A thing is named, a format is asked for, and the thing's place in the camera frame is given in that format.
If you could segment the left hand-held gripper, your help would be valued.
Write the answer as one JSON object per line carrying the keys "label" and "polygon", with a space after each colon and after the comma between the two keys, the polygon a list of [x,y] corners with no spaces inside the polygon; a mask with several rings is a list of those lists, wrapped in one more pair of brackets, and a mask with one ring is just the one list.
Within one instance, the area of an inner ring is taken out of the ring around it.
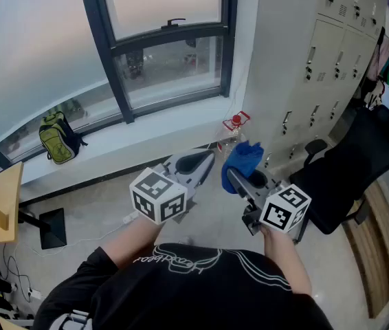
{"label": "left hand-held gripper", "polygon": [[194,148],[172,155],[166,165],[145,168],[129,185],[133,208],[157,225],[171,219],[180,222],[190,210],[196,190],[181,183],[174,174],[185,175],[187,184],[200,186],[214,159],[213,150]]}

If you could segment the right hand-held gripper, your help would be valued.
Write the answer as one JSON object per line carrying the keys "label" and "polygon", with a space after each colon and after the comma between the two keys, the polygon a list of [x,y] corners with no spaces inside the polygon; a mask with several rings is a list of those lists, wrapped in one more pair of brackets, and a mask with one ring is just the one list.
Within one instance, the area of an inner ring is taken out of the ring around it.
{"label": "right hand-held gripper", "polygon": [[260,187],[260,171],[249,177],[236,168],[227,169],[227,178],[237,194],[247,203],[242,220],[251,234],[267,226],[282,233],[294,229],[304,218],[311,197],[295,184],[263,171],[265,186]]}

